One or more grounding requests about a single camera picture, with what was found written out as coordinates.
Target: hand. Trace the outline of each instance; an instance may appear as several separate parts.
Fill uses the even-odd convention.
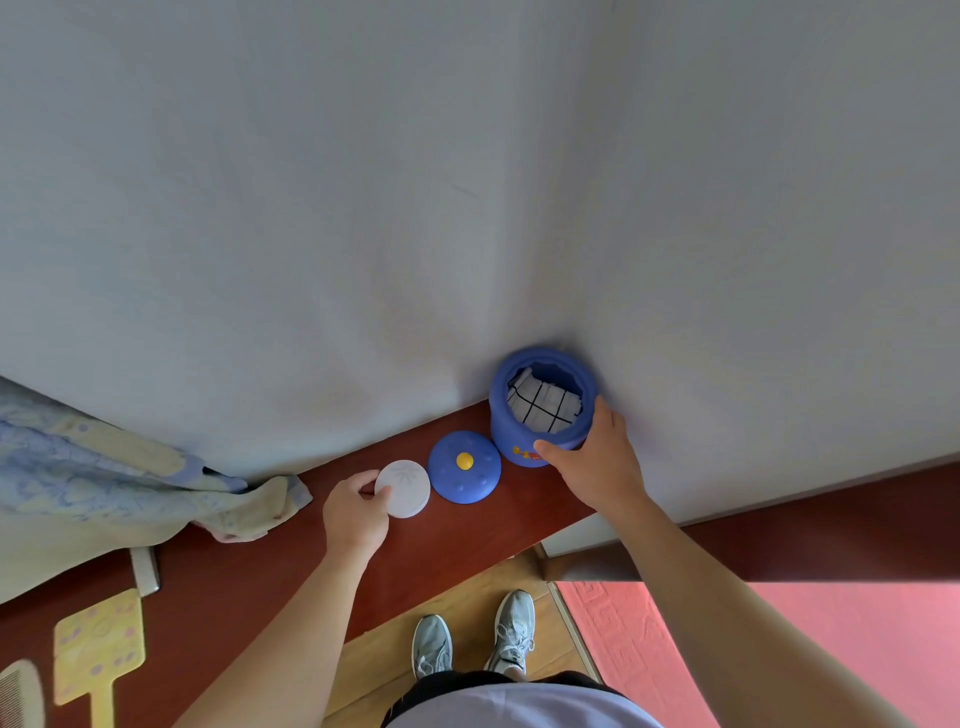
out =
[[[385,486],[372,498],[360,495],[380,471],[365,471],[341,480],[324,503],[326,556],[345,559],[365,568],[387,538],[387,503],[394,489]]]
[[[647,498],[640,464],[627,439],[627,422],[603,397],[596,399],[593,425],[582,448],[565,450],[538,440],[534,449],[560,471],[574,496],[608,518],[631,501]]]

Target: blue lid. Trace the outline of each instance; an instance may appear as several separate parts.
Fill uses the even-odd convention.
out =
[[[426,463],[433,489],[454,503],[475,503],[500,481],[500,453],[481,434],[451,432],[432,450]]]

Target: blue container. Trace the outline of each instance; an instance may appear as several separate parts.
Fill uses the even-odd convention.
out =
[[[518,422],[507,404],[509,384],[527,367],[541,381],[556,384],[578,395],[583,409],[576,422],[560,432],[534,432]],[[572,356],[555,349],[533,347],[507,357],[500,365],[490,386],[490,430],[493,443],[510,462],[524,468],[541,468],[546,462],[534,450],[534,442],[546,440],[559,448],[574,449],[587,439],[593,422],[593,401],[597,396],[597,384],[587,367]]]

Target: wooden ledge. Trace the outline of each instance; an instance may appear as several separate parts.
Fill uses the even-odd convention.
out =
[[[294,594],[324,555],[322,506],[339,480],[393,460],[426,465],[448,432],[490,436],[483,401],[345,455],[301,477],[314,502],[268,536],[249,544],[218,544],[187,527],[157,548],[162,588],[143,602],[147,660],[114,684],[117,725],[166,728],[240,654]],[[436,493],[407,521],[391,521],[370,563],[348,639],[520,553],[591,511],[549,467],[503,461],[493,493],[457,505]],[[86,725],[86,698],[56,707],[51,700],[54,625],[83,607],[133,586],[126,551],[76,567],[0,605],[0,664],[33,660],[43,680],[47,725]]]

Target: white shirt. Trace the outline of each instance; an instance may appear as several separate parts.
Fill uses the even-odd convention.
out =
[[[420,703],[390,728],[661,728],[625,697],[549,683],[484,685]]]

